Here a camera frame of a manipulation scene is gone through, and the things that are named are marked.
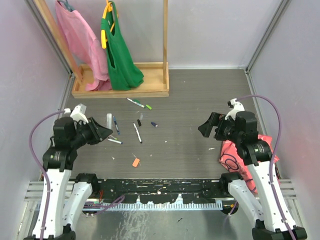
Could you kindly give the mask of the translucent highlighter body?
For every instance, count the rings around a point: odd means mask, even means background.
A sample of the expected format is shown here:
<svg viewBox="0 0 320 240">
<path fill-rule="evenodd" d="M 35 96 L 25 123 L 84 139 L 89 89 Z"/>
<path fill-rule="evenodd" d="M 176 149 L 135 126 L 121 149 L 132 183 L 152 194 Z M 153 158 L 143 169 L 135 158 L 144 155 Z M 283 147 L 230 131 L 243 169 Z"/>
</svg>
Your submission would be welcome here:
<svg viewBox="0 0 320 240">
<path fill-rule="evenodd" d="M 113 121 L 113 116 L 111 113 L 106 114 L 106 127 L 108 129 L 112 129 L 112 121 Z"/>
</svg>

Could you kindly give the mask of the orange highlighter cap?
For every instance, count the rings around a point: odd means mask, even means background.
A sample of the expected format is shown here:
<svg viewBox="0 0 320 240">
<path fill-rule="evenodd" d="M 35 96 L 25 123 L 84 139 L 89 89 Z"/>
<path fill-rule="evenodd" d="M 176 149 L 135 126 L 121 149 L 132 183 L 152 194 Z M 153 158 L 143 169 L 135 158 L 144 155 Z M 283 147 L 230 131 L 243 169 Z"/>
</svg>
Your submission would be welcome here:
<svg viewBox="0 0 320 240">
<path fill-rule="evenodd" d="M 132 163 L 132 166 L 133 166 L 134 168 L 136 168 L 139 164 L 140 164 L 140 159 L 139 159 L 139 158 L 135 158 L 135 160 L 134 160 L 133 163 Z"/>
</svg>

